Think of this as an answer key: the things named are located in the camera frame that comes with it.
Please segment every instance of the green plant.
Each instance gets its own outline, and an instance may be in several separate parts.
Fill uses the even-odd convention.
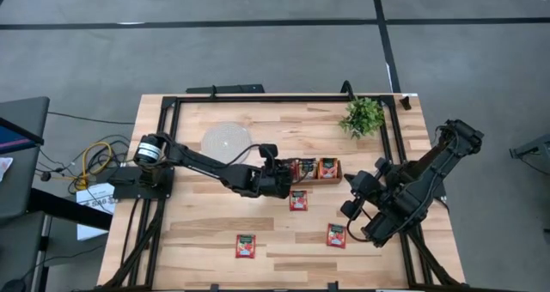
[[[344,132],[350,132],[351,138],[359,139],[380,128],[384,123],[384,112],[376,101],[369,98],[355,99],[346,108],[350,114],[339,122]]]

